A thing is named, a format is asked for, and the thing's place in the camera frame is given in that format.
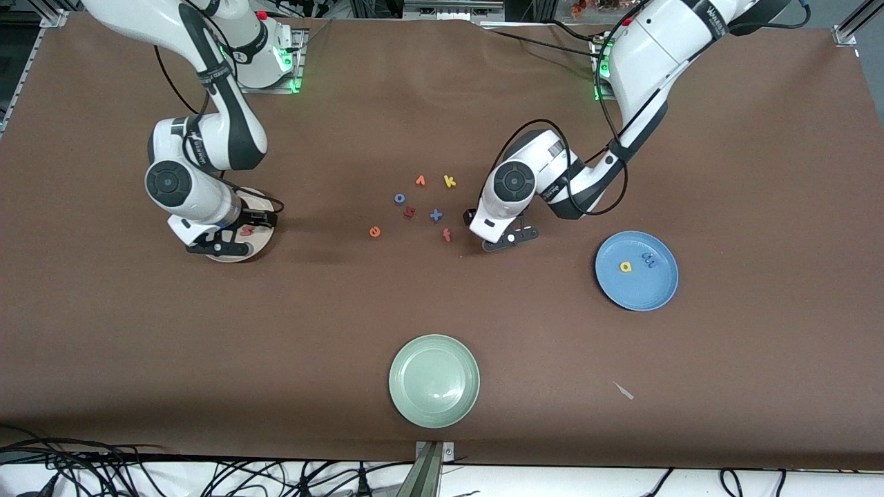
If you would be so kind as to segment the beige brown plate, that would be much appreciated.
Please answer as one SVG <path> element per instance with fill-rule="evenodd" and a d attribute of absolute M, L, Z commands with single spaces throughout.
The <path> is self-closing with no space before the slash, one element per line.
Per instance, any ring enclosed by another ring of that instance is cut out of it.
<path fill-rule="evenodd" d="M 252 210 L 264 210 L 270 211 L 273 209 L 273 204 L 269 200 L 265 200 L 258 197 L 260 191 L 246 188 L 244 191 L 238 191 L 237 196 L 243 200 L 244 204 L 247 208 L 252 208 Z M 268 244 L 271 242 L 271 237 L 274 233 L 274 228 L 265 228 L 265 227 L 255 227 L 253 230 L 253 235 L 249 237 L 240 237 L 239 236 L 239 228 L 233 230 L 232 226 L 228 226 L 224 230 L 221 231 L 231 231 L 237 235 L 237 240 L 241 242 L 249 243 L 251 246 L 251 253 L 246 257 L 208 257 L 211 260 L 214 260 L 219 263 L 243 263 L 247 260 L 253 259 L 257 257 L 259 252 L 266 249 Z"/>

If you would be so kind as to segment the pale green plate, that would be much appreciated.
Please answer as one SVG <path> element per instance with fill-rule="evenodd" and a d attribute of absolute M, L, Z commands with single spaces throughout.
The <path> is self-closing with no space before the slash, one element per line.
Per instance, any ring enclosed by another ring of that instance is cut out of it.
<path fill-rule="evenodd" d="M 428 334 L 398 350 L 388 387 L 404 419 L 417 427 L 439 430 L 466 418 L 476 404 L 481 375 L 477 359 L 464 343 Z"/>

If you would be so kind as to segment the aluminium corner post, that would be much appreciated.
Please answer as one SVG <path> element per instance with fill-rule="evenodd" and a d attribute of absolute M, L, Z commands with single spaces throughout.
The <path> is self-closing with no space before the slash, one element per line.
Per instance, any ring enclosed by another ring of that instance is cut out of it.
<path fill-rule="evenodd" d="M 853 12 L 832 28 L 836 46 L 855 46 L 856 35 L 882 12 L 884 0 L 862 0 Z"/>

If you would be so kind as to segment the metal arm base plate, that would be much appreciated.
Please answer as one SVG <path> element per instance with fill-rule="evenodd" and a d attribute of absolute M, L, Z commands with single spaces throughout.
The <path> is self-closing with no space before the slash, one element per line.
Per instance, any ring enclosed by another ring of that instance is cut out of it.
<path fill-rule="evenodd" d="M 245 93 L 299 93 L 309 32 L 272 19 L 265 19 L 262 27 L 261 38 L 230 52 L 240 89 Z"/>
<path fill-rule="evenodd" d="M 615 100 L 615 93 L 613 93 L 613 88 L 610 78 L 610 52 L 612 50 L 613 44 L 615 44 L 615 39 L 606 40 L 606 35 L 609 35 L 610 32 L 601 32 L 601 34 L 593 35 L 590 39 L 590 53 L 596 55 L 597 58 L 593 60 L 593 72 L 594 72 L 594 92 L 595 99 L 597 101 L 601 100 Z"/>

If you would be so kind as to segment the blue plate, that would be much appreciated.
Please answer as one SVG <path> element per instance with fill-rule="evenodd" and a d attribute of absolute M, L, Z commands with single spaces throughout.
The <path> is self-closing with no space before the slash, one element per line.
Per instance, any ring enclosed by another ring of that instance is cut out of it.
<path fill-rule="evenodd" d="M 644 253 L 654 253 L 657 264 L 649 268 Z M 622 273 L 619 264 L 629 261 L 633 270 Z M 654 311 L 675 295 L 680 274 L 675 256 L 661 240 L 641 231 L 611 235 L 599 247 L 594 273 L 600 289 L 619 307 L 629 311 Z"/>

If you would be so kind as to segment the metal table edge bracket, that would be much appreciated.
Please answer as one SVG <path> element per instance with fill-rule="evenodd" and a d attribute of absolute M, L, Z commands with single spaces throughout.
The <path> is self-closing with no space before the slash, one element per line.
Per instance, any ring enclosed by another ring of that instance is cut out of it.
<path fill-rule="evenodd" d="M 408 497 L 439 497 L 442 466 L 454 462 L 454 441 L 421 441 L 416 444 L 417 457 Z"/>

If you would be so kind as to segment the aluminium frame profile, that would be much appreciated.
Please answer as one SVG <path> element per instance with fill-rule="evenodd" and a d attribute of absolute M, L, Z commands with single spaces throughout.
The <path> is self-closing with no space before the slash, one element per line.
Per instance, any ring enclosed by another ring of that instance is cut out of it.
<path fill-rule="evenodd" d="M 403 0 L 402 19 L 504 22 L 506 12 L 504 0 Z"/>

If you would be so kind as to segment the brown table cover sheet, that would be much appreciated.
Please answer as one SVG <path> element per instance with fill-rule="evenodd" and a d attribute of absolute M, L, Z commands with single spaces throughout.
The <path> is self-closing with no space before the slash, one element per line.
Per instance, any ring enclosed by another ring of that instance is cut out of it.
<path fill-rule="evenodd" d="M 144 190 L 146 138 L 185 113 L 152 48 L 73 14 L 0 139 L 0 422 L 181 455 L 409 460 L 445 438 L 469 463 L 884 469 L 884 127 L 859 58 L 826 30 L 717 42 L 615 210 L 535 200 L 539 239 L 484 252 L 461 215 L 518 126 L 608 142 L 588 72 L 464 21 L 335 20 L 300 93 L 249 95 L 269 151 L 227 177 L 285 211 L 223 264 Z M 673 252 L 663 307 L 600 289 L 622 231 Z M 388 387 L 428 334 L 481 375 L 439 430 Z"/>

